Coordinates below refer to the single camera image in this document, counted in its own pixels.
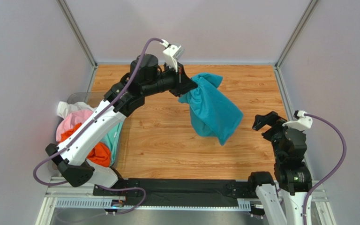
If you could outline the teal t shirt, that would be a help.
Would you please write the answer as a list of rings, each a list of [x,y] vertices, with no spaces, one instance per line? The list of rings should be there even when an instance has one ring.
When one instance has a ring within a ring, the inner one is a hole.
[[[243,120],[243,112],[221,91],[223,77],[199,73],[191,78],[197,88],[178,99],[189,105],[190,121],[201,137],[215,137],[221,146],[234,134]]]

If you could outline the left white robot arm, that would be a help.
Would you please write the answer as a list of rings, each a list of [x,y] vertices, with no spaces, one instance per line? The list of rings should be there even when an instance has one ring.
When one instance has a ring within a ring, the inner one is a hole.
[[[110,130],[143,106],[146,97],[165,91],[181,97],[196,88],[182,64],[165,63],[161,68],[156,56],[139,55],[130,64],[130,71],[105,93],[94,113],[70,137],[58,145],[49,144],[45,151],[71,186],[91,183],[110,188],[118,181],[118,175],[110,167],[91,162],[87,158],[91,150]]]

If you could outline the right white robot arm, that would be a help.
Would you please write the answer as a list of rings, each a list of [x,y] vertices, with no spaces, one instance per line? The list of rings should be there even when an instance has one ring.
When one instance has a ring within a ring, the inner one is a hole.
[[[295,120],[287,121],[272,111],[256,115],[252,129],[270,128],[262,133],[273,148],[274,176],[269,172],[252,172],[248,178],[252,191],[261,201],[271,225],[301,225],[310,218],[312,177],[304,163],[307,151],[305,130],[313,120],[304,111],[296,111]]]

